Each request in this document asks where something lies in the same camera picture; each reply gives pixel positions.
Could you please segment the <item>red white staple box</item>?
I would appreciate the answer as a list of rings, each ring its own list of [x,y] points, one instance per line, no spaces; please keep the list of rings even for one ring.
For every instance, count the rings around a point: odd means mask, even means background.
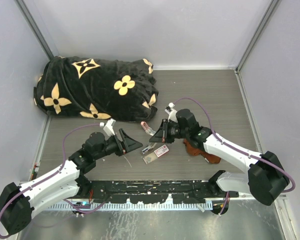
[[[162,157],[163,155],[165,155],[168,152],[169,152],[169,148],[166,145],[162,145],[159,148],[157,148],[156,150],[154,150],[153,152],[144,156],[142,159],[145,162],[145,164],[147,165],[147,164],[157,160],[158,158]]]

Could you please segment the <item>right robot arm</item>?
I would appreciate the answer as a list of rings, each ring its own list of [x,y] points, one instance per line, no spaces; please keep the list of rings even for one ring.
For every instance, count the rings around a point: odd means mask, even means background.
[[[225,192],[241,192],[270,206],[291,183],[274,153],[262,154],[227,141],[212,129],[201,126],[189,109],[181,109],[174,117],[163,119],[149,142],[172,144],[176,139],[187,140],[193,148],[241,170],[238,174],[220,170],[209,179],[208,191],[215,197]]]

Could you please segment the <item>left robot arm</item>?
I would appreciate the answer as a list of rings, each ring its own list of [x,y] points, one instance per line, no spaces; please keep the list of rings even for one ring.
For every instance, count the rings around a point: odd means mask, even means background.
[[[87,197],[91,183],[85,174],[96,166],[97,160],[111,154],[120,157],[142,147],[123,129],[119,129],[119,134],[106,138],[101,132],[93,132],[60,166],[21,185],[7,184],[0,194],[0,239],[20,232],[36,215],[61,200]]]

